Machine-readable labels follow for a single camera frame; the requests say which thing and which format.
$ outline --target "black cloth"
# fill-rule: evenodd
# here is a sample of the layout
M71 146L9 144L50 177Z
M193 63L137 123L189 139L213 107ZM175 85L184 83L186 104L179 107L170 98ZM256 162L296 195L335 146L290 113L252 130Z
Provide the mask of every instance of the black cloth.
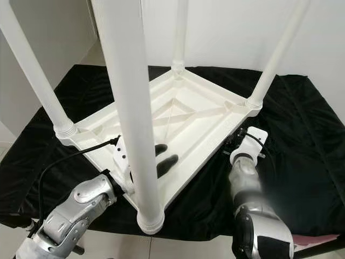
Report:
M150 67L150 79L167 70ZM244 97L251 94L261 75L218 67L189 70ZM73 66L56 94L75 122L113 102L106 68L99 66ZM269 159L259 159L258 170L268 199L293 234L345 233L345 127L311 81L304 76L276 76L259 115L244 122L243 127L248 126L268 131L266 146L277 175ZM1 162L0 222L15 227L37 218L40 173L75 151L57 140L41 108ZM202 241L232 235L229 171L229 157L221 147L166 210L164 227L155 236ZM97 174L83 156L53 168L44 186L45 210ZM90 228L143 235L135 209L124 198Z

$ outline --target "white plastic leg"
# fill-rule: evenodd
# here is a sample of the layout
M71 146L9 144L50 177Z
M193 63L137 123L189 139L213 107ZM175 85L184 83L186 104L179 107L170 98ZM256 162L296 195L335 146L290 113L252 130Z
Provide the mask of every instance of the white plastic leg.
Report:
M154 234L163 226L164 211L158 200L140 0L92 0L92 5L132 170L137 222Z
M246 105L248 107L257 108L258 110L262 108L264 97L275 77L277 68L282 61L284 54L287 52L288 47L291 45L291 42L308 10L310 2L310 0L298 0L292 17L290 18L277 47L268 61L252 95L246 101Z
M176 73L184 70L185 36L187 32L188 0L178 0L176 17L175 51L171 68Z
M35 94L53 122L56 136L63 144L69 144L68 138L76 133L77 128L67 117L51 85L49 84L48 79L40 67L38 60L36 59L35 54L20 27L9 0L0 1L0 29Z

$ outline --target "black cable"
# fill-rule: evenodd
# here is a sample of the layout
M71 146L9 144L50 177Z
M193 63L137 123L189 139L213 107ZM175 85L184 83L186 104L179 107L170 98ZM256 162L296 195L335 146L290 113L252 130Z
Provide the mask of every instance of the black cable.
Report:
M273 168L273 174L274 174L274 177L275 177L277 175L277 171L275 170L275 163L274 163L274 160L273 160L273 156L269 152L268 148L258 138L254 137L252 134L249 134L249 133L246 132L245 135L247 135L248 137L250 137L253 140L255 140L266 151L267 155L270 157L270 161L271 161L272 168Z
M97 146L94 146L94 147L90 147L90 148L87 148L87 149L84 149L84 150L81 150L81 151L78 151L78 152L75 152L69 156L66 156L64 158L61 158L57 161L55 161L54 163L51 163L50 165L48 165L42 172L40 178L39 178L39 181L38 181L38 203L39 203L39 221L38 221L38 228L39 229L42 224L43 224L43 221L44 221L44 197L43 197L43 182L44 182L44 177L46 175L46 173L54 166L56 166L58 163L61 163L67 159L70 159L72 157L75 157L77 155L81 155L81 154L85 154L87 152L91 152L91 151L94 151L96 149L99 149L101 147L104 147L104 146L107 146L107 145L115 145L118 143L119 141L119 137L118 136L117 138L115 139L110 139L109 141L106 141L102 144L99 144Z

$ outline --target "floor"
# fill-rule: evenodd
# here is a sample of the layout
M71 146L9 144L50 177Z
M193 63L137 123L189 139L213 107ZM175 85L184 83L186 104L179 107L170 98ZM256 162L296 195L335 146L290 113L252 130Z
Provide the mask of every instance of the floor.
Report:
M105 65L100 43L97 42L82 60L86 65ZM0 160L6 150L0 148ZM12 259L27 233L0 224L0 257ZM80 244L85 247L82 256L71 254L68 259L232 259L232 238L219 236L208 242L186 242L161 238L102 233L88 230ZM314 259L345 258L345 251L332 252Z

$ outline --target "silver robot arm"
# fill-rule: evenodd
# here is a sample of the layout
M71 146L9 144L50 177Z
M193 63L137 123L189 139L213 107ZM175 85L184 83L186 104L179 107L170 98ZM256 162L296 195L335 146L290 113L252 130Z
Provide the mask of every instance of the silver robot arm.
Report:
M267 132L248 128L248 133L264 143ZM243 259L290 259L294 245L290 230L265 200L259 174L257 156L261 146L246 136L239 148L230 155L229 175L234 203L236 230L232 251Z
M104 174L82 182L47 217L33 238L26 238L17 259L66 258L88 226L116 202L118 186Z

